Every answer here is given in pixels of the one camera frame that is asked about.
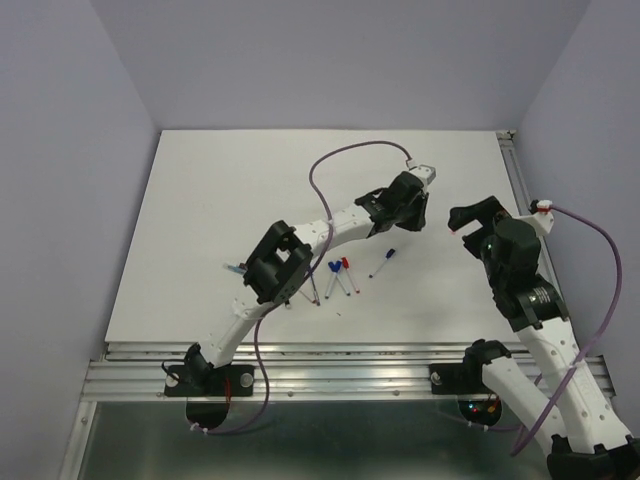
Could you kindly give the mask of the red capped whiteboard marker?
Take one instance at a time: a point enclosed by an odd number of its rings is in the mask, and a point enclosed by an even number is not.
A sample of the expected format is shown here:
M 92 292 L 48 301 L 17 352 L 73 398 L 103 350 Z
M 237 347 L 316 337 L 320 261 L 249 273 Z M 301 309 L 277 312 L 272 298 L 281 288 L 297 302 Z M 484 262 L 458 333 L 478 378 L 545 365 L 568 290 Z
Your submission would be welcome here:
M 342 267 L 343 267 L 343 269 L 344 269 L 344 271 L 345 271 L 345 273 L 347 275 L 347 278 L 348 278 L 348 280 L 349 280 L 349 282 L 351 284 L 351 287 L 352 287 L 353 291 L 356 294 L 359 294 L 361 292 L 361 290 L 360 290 L 360 288 L 359 288 L 359 286 L 358 286 L 358 284 L 357 284 L 357 282 L 355 280 L 355 277 L 351 273 L 351 266 L 350 266 L 349 260 L 346 257 L 342 257 L 341 258 L 341 262 L 342 262 Z

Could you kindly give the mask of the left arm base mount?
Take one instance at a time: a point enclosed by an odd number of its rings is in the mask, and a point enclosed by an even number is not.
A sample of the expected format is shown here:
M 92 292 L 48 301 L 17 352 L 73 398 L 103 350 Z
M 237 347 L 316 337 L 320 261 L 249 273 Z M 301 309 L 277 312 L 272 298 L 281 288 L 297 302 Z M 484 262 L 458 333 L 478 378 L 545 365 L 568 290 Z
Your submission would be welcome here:
M 164 395 L 169 398 L 212 397 L 231 398 L 253 395 L 252 365 L 227 365 L 203 374 L 193 373 L 185 365 L 170 365 L 165 380 Z

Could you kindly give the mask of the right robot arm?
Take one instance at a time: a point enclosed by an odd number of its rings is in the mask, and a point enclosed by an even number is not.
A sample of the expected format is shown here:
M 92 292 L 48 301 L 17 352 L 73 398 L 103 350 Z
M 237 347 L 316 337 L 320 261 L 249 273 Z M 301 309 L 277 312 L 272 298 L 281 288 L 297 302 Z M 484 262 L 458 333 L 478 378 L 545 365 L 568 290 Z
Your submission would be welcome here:
M 460 378 L 472 390 L 488 388 L 518 417 L 512 456 L 536 442 L 554 479 L 636 479 L 639 440 L 591 372 L 586 357 L 592 346 L 578 345 L 566 303 L 538 271 L 541 239 L 551 232 L 556 210 L 548 200 L 535 201 L 529 214 L 513 216 L 494 196 L 451 209 L 451 231 L 479 223 L 463 245 L 482 262 L 498 311 L 549 391 L 543 393 L 497 341 L 474 342 Z

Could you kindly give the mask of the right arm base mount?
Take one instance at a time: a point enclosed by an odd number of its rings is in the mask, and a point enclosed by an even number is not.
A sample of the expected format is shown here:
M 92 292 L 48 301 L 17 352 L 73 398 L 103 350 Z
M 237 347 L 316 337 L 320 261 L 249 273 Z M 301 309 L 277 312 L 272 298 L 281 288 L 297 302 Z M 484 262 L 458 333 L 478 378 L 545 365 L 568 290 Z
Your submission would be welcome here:
M 429 366 L 431 393 L 463 395 L 471 392 L 462 363 L 435 363 Z

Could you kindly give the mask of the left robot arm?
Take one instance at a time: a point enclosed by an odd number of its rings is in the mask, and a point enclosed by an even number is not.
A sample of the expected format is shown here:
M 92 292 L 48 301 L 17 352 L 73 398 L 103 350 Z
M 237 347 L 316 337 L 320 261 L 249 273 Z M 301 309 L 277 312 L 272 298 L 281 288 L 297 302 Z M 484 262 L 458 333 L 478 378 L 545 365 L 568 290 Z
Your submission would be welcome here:
M 313 259 L 342 244 L 368 239 L 396 226 L 419 232 L 426 225 L 428 186 L 435 169 L 420 165 L 401 172 L 387 187 L 332 214 L 290 226 L 272 224 L 245 261 L 243 289 L 225 327 L 192 344 L 180 364 L 163 366 L 167 397 L 250 397 L 255 367 L 233 364 L 245 336 L 258 321 L 298 292 Z

